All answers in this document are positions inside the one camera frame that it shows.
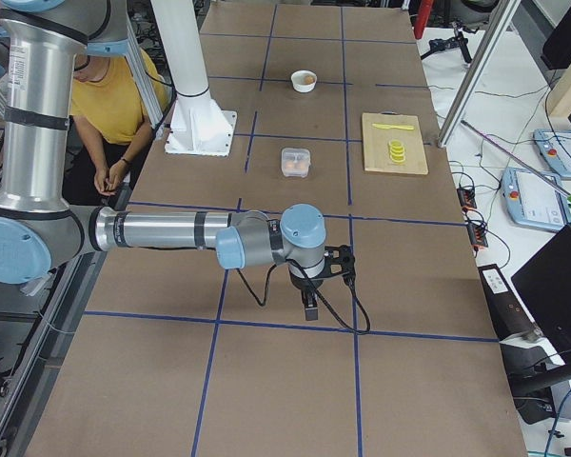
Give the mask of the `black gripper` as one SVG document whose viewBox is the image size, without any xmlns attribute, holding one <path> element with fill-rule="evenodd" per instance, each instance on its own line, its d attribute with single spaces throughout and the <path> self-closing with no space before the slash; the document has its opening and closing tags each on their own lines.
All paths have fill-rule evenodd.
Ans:
<svg viewBox="0 0 571 457">
<path fill-rule="evenodd" d="M 322 280 L 313 280 L 305 277 L 304 274 L 295 267 L 289 267 L 289 277 L 292 285 L 300 291 L 301 300 L 304 304 L 305 319 L 318 319 L 318 303 L 319 298 L 318 287 L 323 283 Z"/>
</svg>

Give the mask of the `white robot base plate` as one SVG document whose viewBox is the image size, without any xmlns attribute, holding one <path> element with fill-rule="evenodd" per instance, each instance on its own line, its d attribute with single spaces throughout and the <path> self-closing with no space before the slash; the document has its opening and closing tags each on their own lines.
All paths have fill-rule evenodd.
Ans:
<svg viewBox="0 0 571 457">
<path fill-rule="evenodd" d="M 176 101 L 170 121 L 165 151 L 168 154 L 188 154 L 226 157 L 230 153 L 237 112 L 222 110 L 210 99 L 208 109 L 185 109 Z"/>
</svg>

